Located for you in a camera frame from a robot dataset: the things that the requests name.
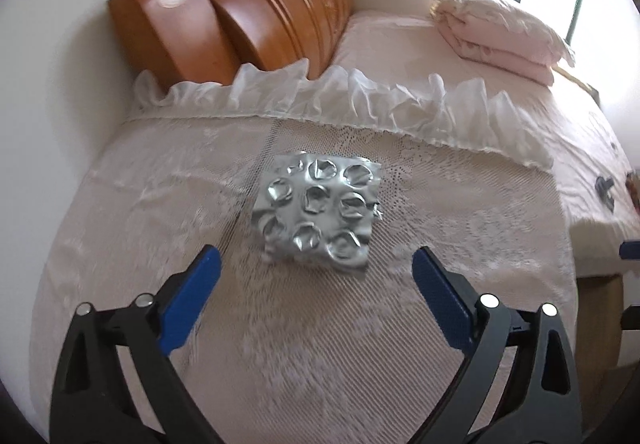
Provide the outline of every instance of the blue object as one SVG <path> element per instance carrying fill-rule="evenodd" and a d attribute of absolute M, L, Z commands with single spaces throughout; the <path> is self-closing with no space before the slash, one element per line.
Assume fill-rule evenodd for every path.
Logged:
<path fill-rule="evenodd" d="M 640 260 L 640 240 L 622 242 L 618 254 L 623 260 Z"/>
<path fill-rule="evenodd" d="M 440 330 L 452 348 L 470 355 L 476 348 L 474 322 L 465 303 L 449 282 L 448 273 L 426 248 L 414 253 L 414 280 L 427 306 L 436 318 Z"/>
<path fill-rule="evenodd" d="M 215 247 L 210 247 L 193 262 L 182 286 L 160 315 L 160 350 L 168 356 L 172 350 L 182 347 L 204 308 L 213 288 L 220 279 L 222 261 Z"/>

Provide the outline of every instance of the bedsheet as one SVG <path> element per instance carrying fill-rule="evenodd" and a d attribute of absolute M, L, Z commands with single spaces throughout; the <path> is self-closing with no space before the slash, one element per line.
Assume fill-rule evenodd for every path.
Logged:
<path fill-rule="evenodd" d="M 609 122 L 593 99 L 556 74 L 551 88 L 504 70 L 458 57 L 430 18 L 359 12 L 351 17 L 334 56 L 336 65 L 420 94 L 428 75 L 446 88 L 482 78 L 488 95 L 506 91 L 540 128 L 554 160 L 553 174 L 570 232 L 578 277 L 615 275 L 638 262 L 620 261 L 623 240 L 640 239 L 640 216 L 625 188 L 632 169 Z M 610 212 L 595 193 L 597 176 L 613 177 Z"/>
<path fill-rule="evenodd" d="M 395 131 L 394 125 L 411 125 L 416 108 L 407 104 L 429 111 L 437 100 L 413 102 L 400 88 L 385 92 L 356 71 L 335 68 L 311 85 L 317 91 L 311 94 L 284 92 L 287 70 L 262 76 L 272 83 L 269 92 L 264 84 L 243 92 L 184 84 L 166 99 L 139 100 L 85 176 L 35 303 L 31 392 L 43 424 L 76 305 L 109 309 L 154 292 L 203 244 L 220 248 L 222 277 L 188 343 L 171 358 L 230 444 L 409 439 L 462 362 L 412 280 L 411 257 L 423 244 L 479 292 L 491 291 L 511 307 L 554 303 L 574 341 L 574 263 L 548 171 L 516 163 L 499 153 L 500 143 L 494 151 L 472 151 L 436 143 L 434 131 Z M 389 100 L 394 106 L 385 109 Z M 329 124 L 322 107 L 336 102 L 345 111 Z M 279 117 L 264 116 L 273 110 Z M 366 125 L 364 117 L 385 127 Z M 509 125 L 495 114 L 487 118 L 496 139 L 507 139 Z M 454 128 L 456 115 L 450 119 Z M 535 146 L 524 154 L 538 153 Z M 259 176 L 274 155 L 297 150 L 382 163 L 384 218 L 374 226 L 364 281 L 262 261 L 250 228 Z M 490 419 L 512 359 L 507 352 L 478 426 Z M 133 378 L 126 354 L 123 362 Z M 132 395 L 155 426 L 135 381 Z"/>

